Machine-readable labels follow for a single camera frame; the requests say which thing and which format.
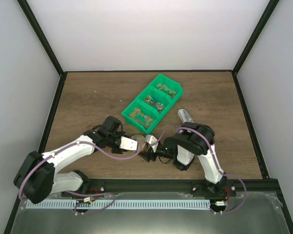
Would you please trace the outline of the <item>green bin star gummies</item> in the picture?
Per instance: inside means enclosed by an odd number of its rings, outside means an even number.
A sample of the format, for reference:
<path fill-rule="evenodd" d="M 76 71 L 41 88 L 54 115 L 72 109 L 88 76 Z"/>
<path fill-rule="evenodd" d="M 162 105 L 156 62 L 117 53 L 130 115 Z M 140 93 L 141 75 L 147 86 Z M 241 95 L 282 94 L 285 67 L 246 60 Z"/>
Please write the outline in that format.
<path fill-rule="evenodd" d="M 131 124 L 140 132 L 150 134 L 160 122 L 158 112 L 140 100 L 133 100 L 123 111 L 126 123 Z"/>

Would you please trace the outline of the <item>metal scoop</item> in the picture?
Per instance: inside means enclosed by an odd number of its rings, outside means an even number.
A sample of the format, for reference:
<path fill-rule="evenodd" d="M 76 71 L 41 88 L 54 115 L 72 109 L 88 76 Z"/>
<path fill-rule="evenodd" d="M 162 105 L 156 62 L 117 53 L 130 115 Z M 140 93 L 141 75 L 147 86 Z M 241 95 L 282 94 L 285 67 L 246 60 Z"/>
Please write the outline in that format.
<path fill-rule="evenodd" d="M 179 109 L 177 114 L 183 123 L 185 123 L 185 122 L 194 123 L 193 118 L 190 116 L 190 114 L 185 109 Z"/>

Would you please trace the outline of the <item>green bin lollipops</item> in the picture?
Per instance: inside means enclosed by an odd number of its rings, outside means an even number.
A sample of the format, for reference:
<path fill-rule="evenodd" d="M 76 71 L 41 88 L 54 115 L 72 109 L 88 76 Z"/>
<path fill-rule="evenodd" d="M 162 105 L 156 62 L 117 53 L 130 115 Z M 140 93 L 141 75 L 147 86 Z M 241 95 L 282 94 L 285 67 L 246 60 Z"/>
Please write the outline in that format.
<path fill-rule="evenodd" d="M 163 118 L 172 107 L 169 96 L 152 86 L 146 87 L 136 99 L 155 110 L 160 118 Z"/>

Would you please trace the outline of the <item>green bin popsicle candies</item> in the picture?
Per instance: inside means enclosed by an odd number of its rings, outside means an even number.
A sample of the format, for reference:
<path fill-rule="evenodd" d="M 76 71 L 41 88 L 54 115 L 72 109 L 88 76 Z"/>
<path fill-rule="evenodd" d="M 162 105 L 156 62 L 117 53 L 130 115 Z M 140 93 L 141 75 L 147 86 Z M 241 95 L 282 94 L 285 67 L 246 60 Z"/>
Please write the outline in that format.
<path fill-rule="evenodd" d="M 163 74 L 157 75 L 149 85 L 168 97 L 171 105 L 174 105 L 184 94 L 184 90 L 180 83 Z"/>

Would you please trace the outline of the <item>gold jar lid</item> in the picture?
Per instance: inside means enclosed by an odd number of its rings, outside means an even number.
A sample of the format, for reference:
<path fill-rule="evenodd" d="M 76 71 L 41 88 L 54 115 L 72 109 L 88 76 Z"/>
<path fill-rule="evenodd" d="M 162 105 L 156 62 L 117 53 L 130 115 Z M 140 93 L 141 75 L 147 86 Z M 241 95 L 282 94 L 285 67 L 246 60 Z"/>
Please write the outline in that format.
<path fill-rule="evenodd" d="M 136 134 L 131 137 L 133 140 L 137 142 L 137 149 L 143 150 L 146 146 L 146 138 L 143 135 Z"/>

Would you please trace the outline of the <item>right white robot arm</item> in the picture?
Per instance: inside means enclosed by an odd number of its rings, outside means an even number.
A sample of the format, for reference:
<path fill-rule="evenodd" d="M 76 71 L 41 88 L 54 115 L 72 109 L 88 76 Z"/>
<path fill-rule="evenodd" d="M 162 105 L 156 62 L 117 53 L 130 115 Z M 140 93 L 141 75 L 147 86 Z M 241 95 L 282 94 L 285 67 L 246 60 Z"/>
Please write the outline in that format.
<path fill-rule="evenodd" d="M 215 132 L 209 126 L 184 122 L 176 133 L 161 143 L 153 135 L 145 137 L 146 146 L 139 153 L 145 161 L 167 158 L 180 171 L 186 171 L 198 157 L 204 170 L 208 193 L 219 196 L 225 190 L 226 177 L 215 153 Z"/>

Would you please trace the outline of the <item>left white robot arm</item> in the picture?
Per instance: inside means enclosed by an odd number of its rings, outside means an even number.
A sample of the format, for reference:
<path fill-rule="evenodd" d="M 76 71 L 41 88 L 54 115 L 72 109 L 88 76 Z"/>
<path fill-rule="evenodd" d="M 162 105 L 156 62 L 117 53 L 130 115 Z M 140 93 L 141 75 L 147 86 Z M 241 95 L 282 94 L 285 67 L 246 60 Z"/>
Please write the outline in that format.
<path fill-rule="evenodd" d="M 60 171 L 78 159 L 110 148 L 114 154 L 137 150 L 137 141 L 123 131 L 122 123 L 108 116 L 103 124 L 85 131 L 74 141 L 52 151 L 30 152 L 23 161 L 13 183 L 18 188 L 18 198 L 26 197 L 33 204 L 49 195 L 61 192 L 76 193 L 80 197 L 90 191 L 87 177 L 77 171 L 62 174 Z"/>

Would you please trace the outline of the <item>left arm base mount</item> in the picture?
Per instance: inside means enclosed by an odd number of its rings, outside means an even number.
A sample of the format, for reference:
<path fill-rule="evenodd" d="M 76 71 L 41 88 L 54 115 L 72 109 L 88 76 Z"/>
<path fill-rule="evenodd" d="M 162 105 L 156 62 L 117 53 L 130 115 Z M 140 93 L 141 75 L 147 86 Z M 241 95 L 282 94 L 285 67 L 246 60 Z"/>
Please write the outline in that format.
<path fill-rule="evenodd" d="M 82 195 L 90 195 L 90 194 L 100 194 L 105 191 L 105 182 L 103 180 L 98 179 L 90 179 L 88 182 L 84 182 L 81 187 L 74 191 L 74 193 L 82 194 Z M 68 192 L 61 192 L 62 197 L 71 197 L 71 198 L 84 198 L 80 195 L 73 195 Z"/>

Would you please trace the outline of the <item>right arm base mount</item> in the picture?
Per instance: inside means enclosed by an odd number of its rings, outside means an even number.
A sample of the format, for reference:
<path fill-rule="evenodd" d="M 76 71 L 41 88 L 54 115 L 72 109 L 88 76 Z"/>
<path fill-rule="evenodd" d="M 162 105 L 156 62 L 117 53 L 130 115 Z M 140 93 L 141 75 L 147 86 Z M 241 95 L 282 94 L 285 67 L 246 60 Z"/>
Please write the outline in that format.
<path fill-rule="evenodd" d="M 205 199 L 225 199 L 228 195 L 236 197 L 236 191 L 231 189 L 232 186 L 233 184 L 228 180 L 218 182 L 216 185 L 206 180 L 196 180 L 191 183 L 191 193 Z"/>

